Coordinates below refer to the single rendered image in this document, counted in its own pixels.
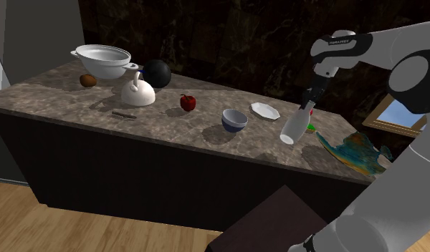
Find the red bell pepper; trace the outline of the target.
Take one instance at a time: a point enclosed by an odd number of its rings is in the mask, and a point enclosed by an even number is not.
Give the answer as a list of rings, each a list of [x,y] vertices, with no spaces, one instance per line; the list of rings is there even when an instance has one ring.
[[[190,112],[196,107],[196,99],[193,96],[181,94],[180,105],[183,110]]]

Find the white plate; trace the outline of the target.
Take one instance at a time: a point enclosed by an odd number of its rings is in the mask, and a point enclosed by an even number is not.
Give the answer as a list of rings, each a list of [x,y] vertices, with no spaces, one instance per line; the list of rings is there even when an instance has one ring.
[[[263,118],[267,118],[270,120],[277,120],[280,118],[279,112],[272,106],[265,103],[261,103],[261,102],[252,103],[251,109]]]

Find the white bottle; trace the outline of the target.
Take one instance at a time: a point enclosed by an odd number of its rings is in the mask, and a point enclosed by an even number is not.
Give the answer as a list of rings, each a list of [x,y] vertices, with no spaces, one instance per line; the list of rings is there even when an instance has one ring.
[[[288,121],[286,121],[279,137],[283,143],[294,145],[302,137],[310,123],[310,111],[314,106],[315,103],[309,101],[304,109],[299,108]]]

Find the white kettle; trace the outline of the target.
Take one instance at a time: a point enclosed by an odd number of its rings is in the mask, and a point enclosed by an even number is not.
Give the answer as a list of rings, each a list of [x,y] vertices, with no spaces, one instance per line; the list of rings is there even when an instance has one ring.
[[[145,107],[155,102],[156,93],[150,84],[140,79],[140,71],[137,71],[133,80],[123,86],[121,100],[128,105]]]

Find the window with wooden frame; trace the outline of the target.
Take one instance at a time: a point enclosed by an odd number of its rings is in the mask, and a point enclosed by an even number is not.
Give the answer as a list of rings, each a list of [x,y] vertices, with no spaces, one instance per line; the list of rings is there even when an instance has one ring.
[[[363,121],[367,127],[408,137],[419,135],[426,125],[425,114],[413,114],[387,94]]]

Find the teal and orange wavy dish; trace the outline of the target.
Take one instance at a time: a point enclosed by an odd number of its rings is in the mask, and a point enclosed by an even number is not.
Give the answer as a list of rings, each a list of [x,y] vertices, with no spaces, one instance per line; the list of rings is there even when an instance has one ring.
[[[354,132],[343,139],[343,144],[333,147],[319,133],[316,136],[322,146],[337,160],[349,168],[366,176],[379,175],[386,169],[378,163],[378,157],[383,155],[392,160],[391,151],[385,145],[380,150],[374,148],[373,143],[361,132]]]

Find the blue and white bowl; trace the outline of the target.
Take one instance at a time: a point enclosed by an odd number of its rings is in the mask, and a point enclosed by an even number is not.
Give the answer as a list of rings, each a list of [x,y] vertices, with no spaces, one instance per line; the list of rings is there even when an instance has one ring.
[[[221,115],[221,123],[224,129],[228,132],[239,132],[248,123],[248,117],[234,109],[225,109]]]

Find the brown egg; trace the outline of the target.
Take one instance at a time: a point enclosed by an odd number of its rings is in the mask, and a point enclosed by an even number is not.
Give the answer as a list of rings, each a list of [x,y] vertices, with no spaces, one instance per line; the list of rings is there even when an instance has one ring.
[[[90,74],[84,74],[80,76],[80,84],[83,87],[94,87],[97,84],[97,80]]]

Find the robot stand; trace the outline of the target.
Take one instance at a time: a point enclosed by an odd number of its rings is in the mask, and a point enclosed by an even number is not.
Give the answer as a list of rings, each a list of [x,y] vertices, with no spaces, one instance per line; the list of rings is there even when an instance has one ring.
[[[326,222],[287,186],[230,226],[204,252],[287,252]]]

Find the black sphere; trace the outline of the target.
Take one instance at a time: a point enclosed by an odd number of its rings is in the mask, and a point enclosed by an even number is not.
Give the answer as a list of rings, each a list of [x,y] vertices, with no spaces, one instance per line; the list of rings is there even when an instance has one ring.
[[[143,79],[156,89],[164,88],[171,81],[169,66],[159,59],[152,59],[146,62],[141,72]]]

